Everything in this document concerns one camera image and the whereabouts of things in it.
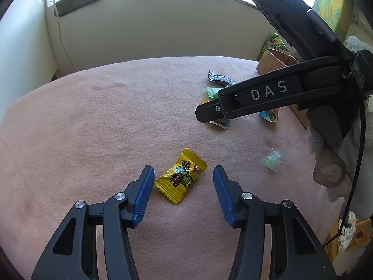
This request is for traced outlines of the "white gloved right hand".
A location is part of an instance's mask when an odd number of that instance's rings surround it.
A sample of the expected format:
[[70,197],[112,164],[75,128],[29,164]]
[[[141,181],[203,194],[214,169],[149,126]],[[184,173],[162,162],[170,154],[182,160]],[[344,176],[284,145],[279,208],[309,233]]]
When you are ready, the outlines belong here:
[[372,112],[365,101],[372,92],[371,50],[352,53],[343,77],[343,93],[307,111],[305,138],[315,153],[313,179],[328,198],[344,198],[359,219],[372,216]]

